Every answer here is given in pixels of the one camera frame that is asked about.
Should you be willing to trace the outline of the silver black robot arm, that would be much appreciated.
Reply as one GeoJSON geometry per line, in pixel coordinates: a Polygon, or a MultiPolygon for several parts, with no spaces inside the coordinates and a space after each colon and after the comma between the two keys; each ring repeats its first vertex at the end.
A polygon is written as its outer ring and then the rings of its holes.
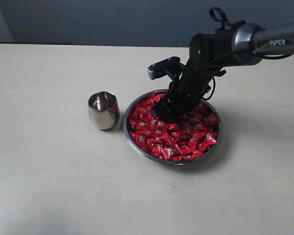
{"type": "Polygon", "coordinates": [[[233,25],[213,34],[196,34],[189,44],[189,59],[171,57],[148,68],[151,80],[169,76],[168,93],[151,109],[154,118],[172,122],[199,105],[210,81],[223,76],[225,67],[253,66],[263,59],[294,55],[294,24],[262,29],[255,23],[233,25]]]}

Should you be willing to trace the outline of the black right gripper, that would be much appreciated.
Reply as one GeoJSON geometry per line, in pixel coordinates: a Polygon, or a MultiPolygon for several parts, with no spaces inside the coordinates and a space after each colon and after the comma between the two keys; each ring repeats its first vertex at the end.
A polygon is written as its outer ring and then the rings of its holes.
{"type": "Polygon", "coordinates": [[[165,123],[174,123],[190,112],[199,104],[214,74],[221,70],[222,66],[214,65],[220,59],[217,57],[199,63],[189,59],[180,79],[168,90],[167,95],[151,108],[150,114],[154,118],[163,119],[165,123]]]}

